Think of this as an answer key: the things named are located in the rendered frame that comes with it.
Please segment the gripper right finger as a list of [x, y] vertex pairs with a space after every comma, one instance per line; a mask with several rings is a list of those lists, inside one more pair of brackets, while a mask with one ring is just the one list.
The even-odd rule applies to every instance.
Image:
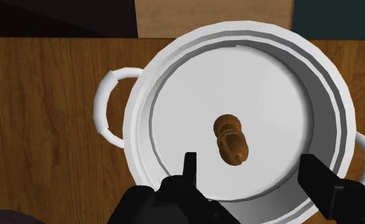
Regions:
[[365, 224], [365, 185], [341, 179], [313, 154], [302, 154], [298, 183], [320, 213], [337, 224]]

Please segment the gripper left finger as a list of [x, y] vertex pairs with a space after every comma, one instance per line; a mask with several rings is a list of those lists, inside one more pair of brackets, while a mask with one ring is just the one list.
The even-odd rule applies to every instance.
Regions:
[[123, 194], [107, 224], [240, 224], [218, 201], [196, 187], [196, 153], [184, 155], [181, 175], [168, 176], [158, 190], [136, 185]]

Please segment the white two-handled pot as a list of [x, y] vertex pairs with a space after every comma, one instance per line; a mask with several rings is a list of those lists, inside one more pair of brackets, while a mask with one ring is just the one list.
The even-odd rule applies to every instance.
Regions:
[[[241, 165], [219, 154], [214, 122], [225, 114], [242, 124], [249, 155]], [[194, 151], [198, 189], [241, 224], [302, 224], [317, 208], [298, 184], [300, 155], [315, 155], [344, 178], [355, 145], [365, 151], [336, 66], [300, 35], [253, 21], [195, 29], [144, 69], [108, 72], [93, 120], [124, 150], [138, 185], [158, 189]]]

